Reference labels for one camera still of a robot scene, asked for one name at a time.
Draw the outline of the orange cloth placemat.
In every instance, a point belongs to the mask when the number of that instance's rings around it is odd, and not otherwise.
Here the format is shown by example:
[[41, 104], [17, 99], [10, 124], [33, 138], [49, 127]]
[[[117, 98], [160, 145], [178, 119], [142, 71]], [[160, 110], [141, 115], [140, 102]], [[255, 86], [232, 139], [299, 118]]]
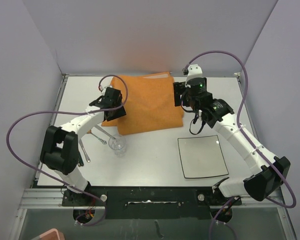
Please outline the orange cloth placemat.
[[169, 72], [143, 76], [113, 77], [111, 86], [121, 91], [126, 115], [112, 121], [105, 121], [102, 127], [117, 127], [119, 134], [130, 135], [183, 126], [184, 111], [174, 105], [174, 78]]

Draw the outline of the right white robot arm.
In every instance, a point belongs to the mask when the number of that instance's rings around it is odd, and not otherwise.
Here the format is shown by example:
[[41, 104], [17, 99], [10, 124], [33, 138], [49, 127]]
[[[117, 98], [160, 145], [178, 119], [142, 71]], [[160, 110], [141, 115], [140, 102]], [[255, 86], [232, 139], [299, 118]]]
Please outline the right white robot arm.
[[252, 175], [247, 178], [228, 178], [220, 181], [212, 192], [213, 200], [224, 204], [230, 197], [249, 195], [263, 201], [277, 190], [287, 177], [290, 161], [277, 157], [265, 148], [247, 129], [237, 123], [237, 115], [228, 103], [216, 99], [206, 89], [207, 79], [195, 77], [185, 82], [173, 83], [174, 104], [185, 112], [194, 113], [191, 121], [202, 121], [202, 126], [223, 136], [246, 162]]

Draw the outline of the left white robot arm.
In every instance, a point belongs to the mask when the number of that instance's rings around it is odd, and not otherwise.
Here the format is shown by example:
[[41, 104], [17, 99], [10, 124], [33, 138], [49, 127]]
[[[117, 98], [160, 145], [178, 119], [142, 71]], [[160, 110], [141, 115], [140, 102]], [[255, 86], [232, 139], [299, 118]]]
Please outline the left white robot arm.
[[87, 190], [89, 182], [78, 168], [79, 141], [96, 125], [125, 116], [122, 98], [120, 90], [106, 87], [100, 97], [89, 103], [83, 115], [46, 130], [40, 161], [60, 176], [81, 206], [88, 204], [92, 195]]

